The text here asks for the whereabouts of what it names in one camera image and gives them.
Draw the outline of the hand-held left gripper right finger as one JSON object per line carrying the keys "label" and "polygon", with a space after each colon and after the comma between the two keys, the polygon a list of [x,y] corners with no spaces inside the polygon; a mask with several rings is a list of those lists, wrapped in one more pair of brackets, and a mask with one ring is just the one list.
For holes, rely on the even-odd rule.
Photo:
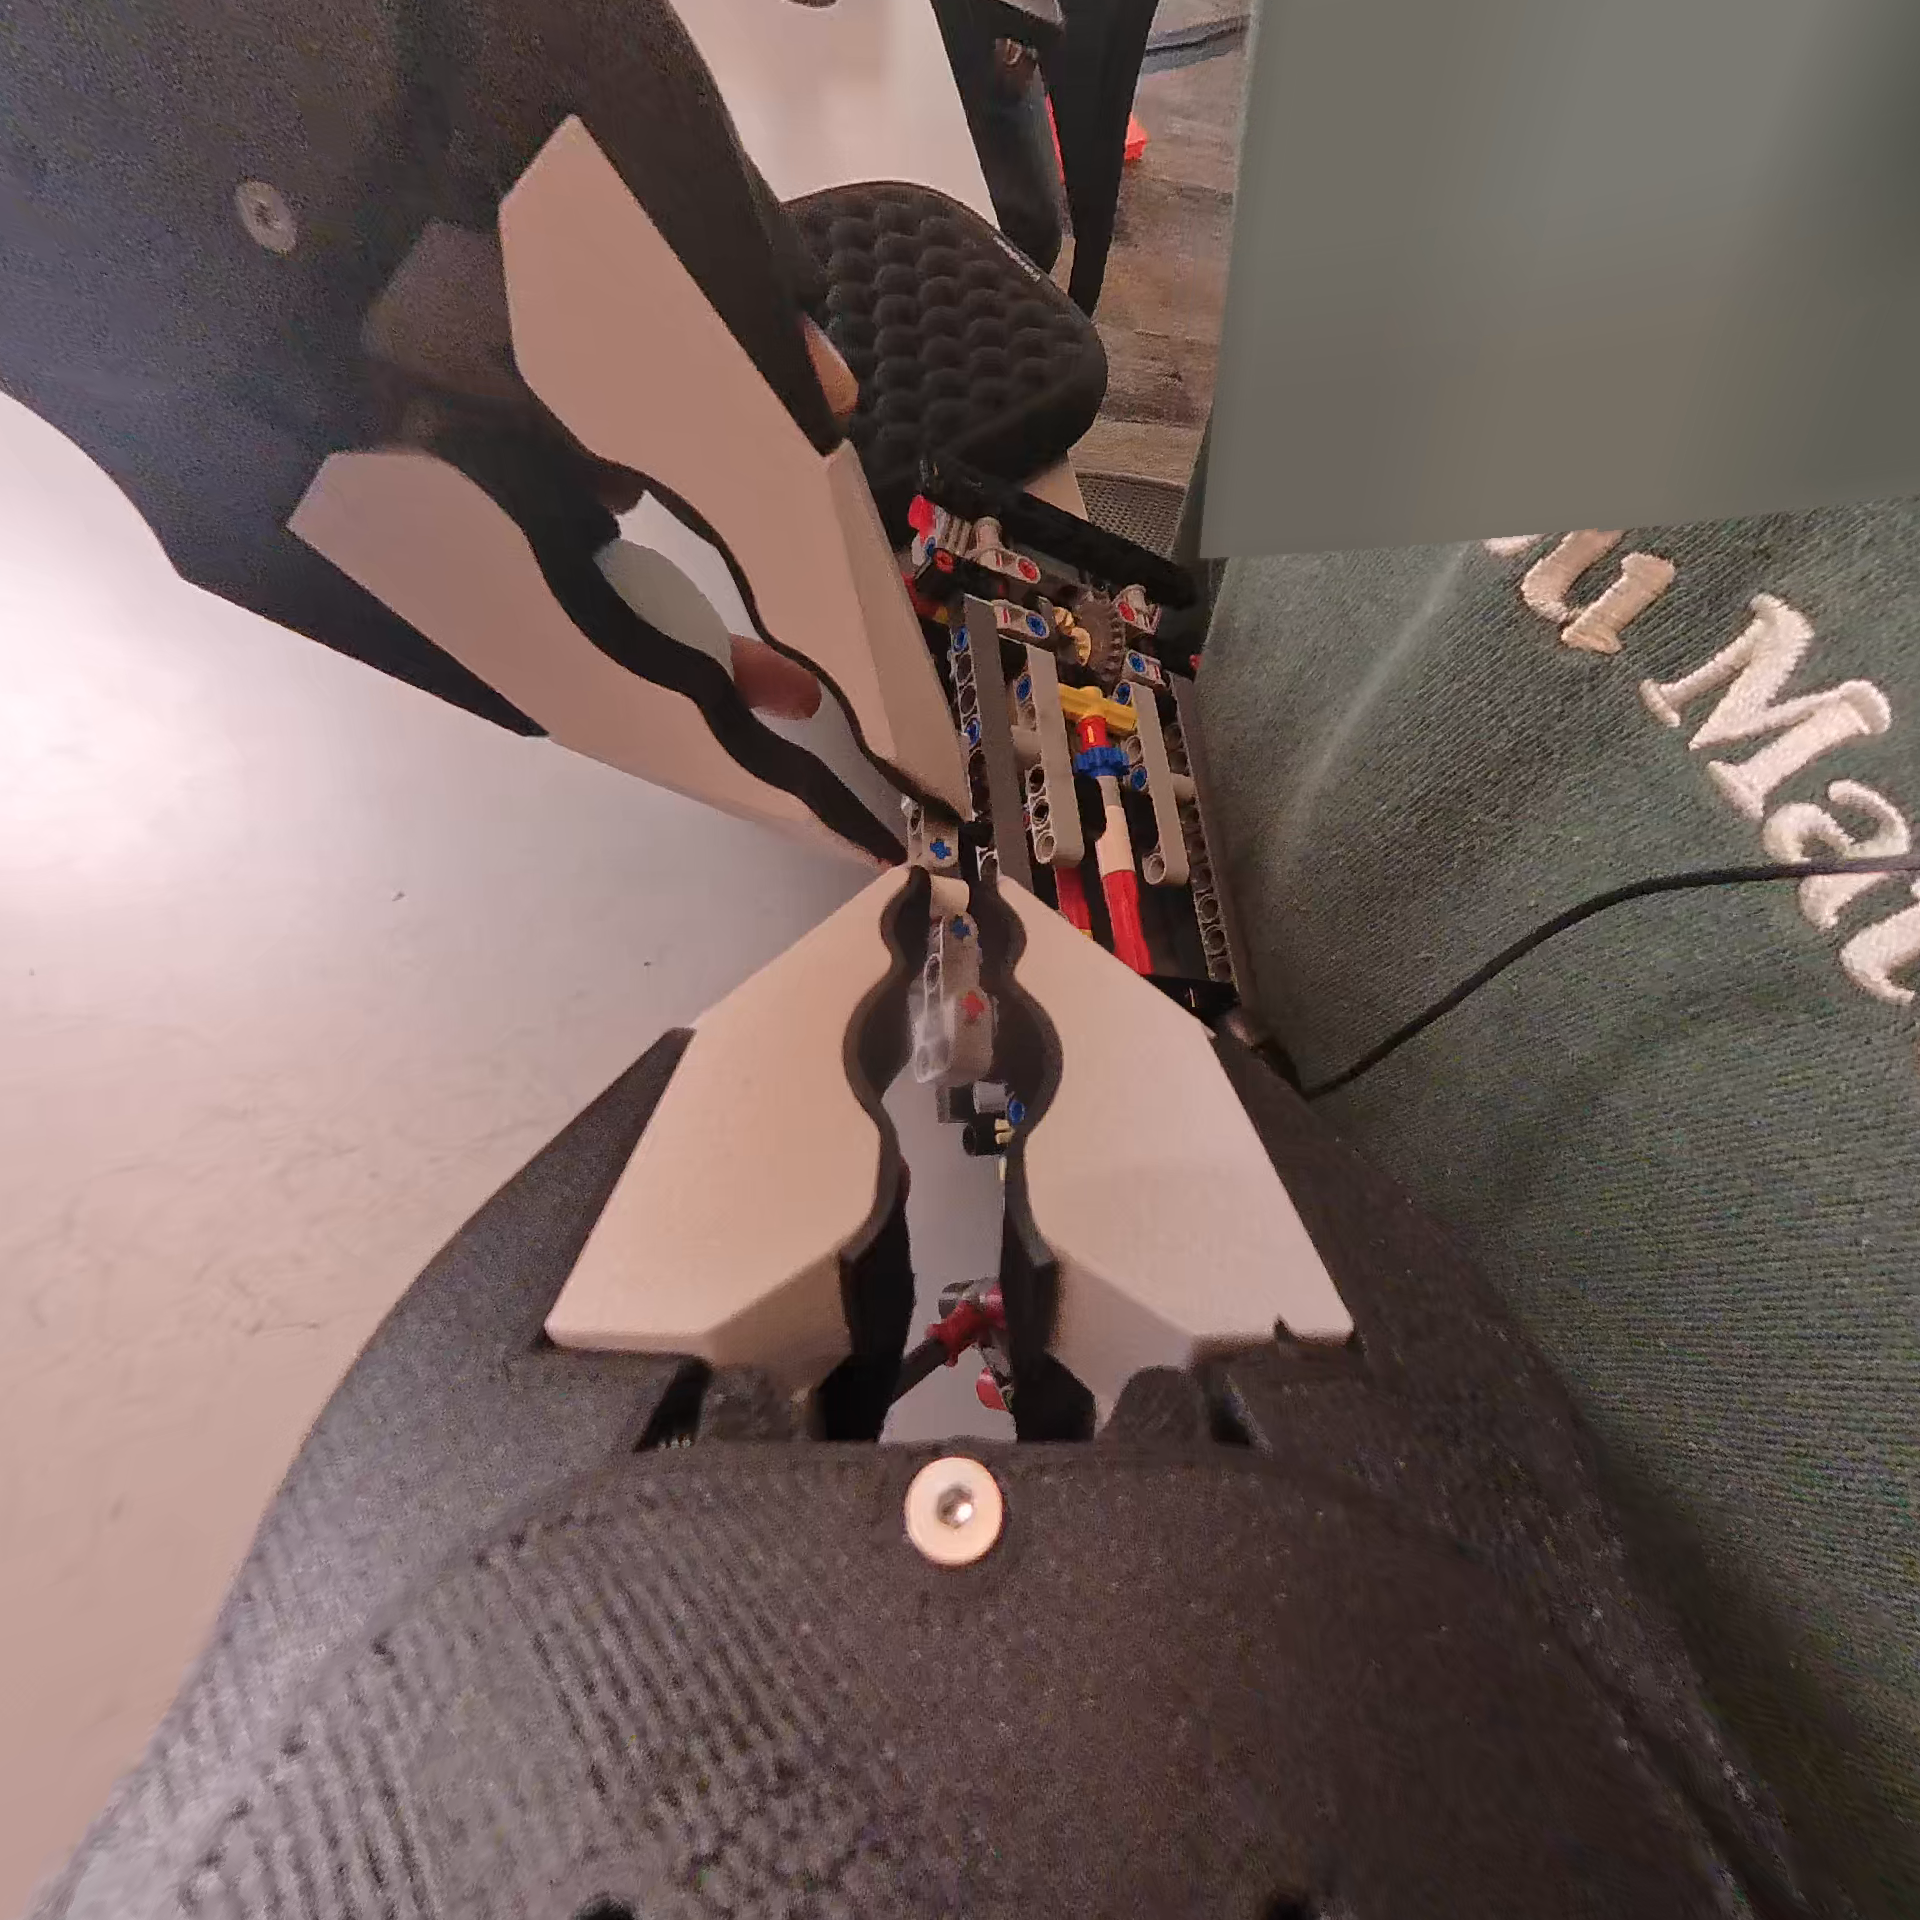
{"label": "hand-held left gripper right finger", "polygon": [[1023,1200],[1053,1269],[1044,1348],[1103,1421],[1143,1372],[1269,1339],[1344,1347],[1353,1315],[1208,1028],[1006,880],[1012,980],[1059,1054],[1021,1130]]}

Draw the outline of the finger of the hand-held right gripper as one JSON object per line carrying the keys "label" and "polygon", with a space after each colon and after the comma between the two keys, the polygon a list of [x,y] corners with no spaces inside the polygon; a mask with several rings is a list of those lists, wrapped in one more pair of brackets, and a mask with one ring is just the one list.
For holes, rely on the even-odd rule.
{"label": "finger of the hand-held right gripper", "polygon": [[565,749],[801,846],[904,860],[808,752],[748,710],[723,738],[683,685],[595,644],[517,518],[456,467],[409,447],[334,452],[291,528]]}
{"label": "finger of the hand-held right gripper", "polygon": [[972,812],[944,675],[853,445],[815,450],[579,117],[499,207],[517,367],[726,558],[758,636],[903,788]]}

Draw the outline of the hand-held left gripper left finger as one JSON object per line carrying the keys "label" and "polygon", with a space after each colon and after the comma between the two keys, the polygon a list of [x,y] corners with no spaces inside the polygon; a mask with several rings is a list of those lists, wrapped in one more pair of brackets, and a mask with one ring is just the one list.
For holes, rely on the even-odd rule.
{"label": "hand-held left gripper left finger", "polygon": [[545,1338],[807,1394],[859,1342],[853,1266],[895,1210],[923,877],[885,871],[696,1018]]}

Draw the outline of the multicoloured lego technic model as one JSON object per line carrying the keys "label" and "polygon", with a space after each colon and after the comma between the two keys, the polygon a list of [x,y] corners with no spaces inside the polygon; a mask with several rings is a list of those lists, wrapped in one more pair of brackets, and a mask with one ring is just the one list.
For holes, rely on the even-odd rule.
{"label": "multicoloured lego technic model", "polygon": [[975,1344],[977,1397],[1021,1438],[1079,1438],[1091,1392],[1044,1348],[1053,1269],[1027,1211],[1021,1130],[1059,1054],[1012,980],[1021,931],[1006,880],[1198,1018],[1237,1008],[1227,915],[1183,736],[1193,661],[1166,652],[1185,578],[1048,503],[923,462],[903,578],[947,675],[972,812],[907,806],[916,854],[972,882],[931,924],[910,1067],[964,1150],[1015,1176],[998,1275],[952,1286],[935,1347]]}

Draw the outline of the person's right hand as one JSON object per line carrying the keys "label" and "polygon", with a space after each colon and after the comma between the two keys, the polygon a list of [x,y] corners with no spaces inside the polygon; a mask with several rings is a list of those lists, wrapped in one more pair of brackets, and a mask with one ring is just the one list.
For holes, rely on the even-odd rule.
{"label": "person's right hand", "polygon": [[[807,359],[829,414],[839,428],[846,428],[856,410],[856,380],[814,318],[804,318],[801,332]],[[733,632],[729,637],[729,671],[742,701],[756,712],[804,722],[823,704],[823,687],[815,677],[764,639]]]}

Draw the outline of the dark green embroidered sweatshirt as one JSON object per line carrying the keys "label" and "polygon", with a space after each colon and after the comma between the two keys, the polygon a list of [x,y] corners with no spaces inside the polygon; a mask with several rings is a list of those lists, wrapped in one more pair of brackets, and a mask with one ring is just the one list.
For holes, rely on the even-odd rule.
{"label": "dark green embroidered sweatshirt", "polygon": [[[1303,1082],[1630,882],[1915,856],[1915,562],[1915,498],[1223,562],[1214,847]],[[1915,924],[1609,904],[1326,1103],[1573,1387],[1859,1915],[1915,1915]]]}

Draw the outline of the grey mesh chair seat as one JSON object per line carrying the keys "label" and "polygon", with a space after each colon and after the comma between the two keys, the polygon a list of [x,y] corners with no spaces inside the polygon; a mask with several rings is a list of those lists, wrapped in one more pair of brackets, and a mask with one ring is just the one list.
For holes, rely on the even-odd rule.
{"label": "grey mesh chair seat", "polygon": [[1095,468],[1079,468],[1075,478],[1095,528],[1164,559],[1188,556],[1185,485]]}

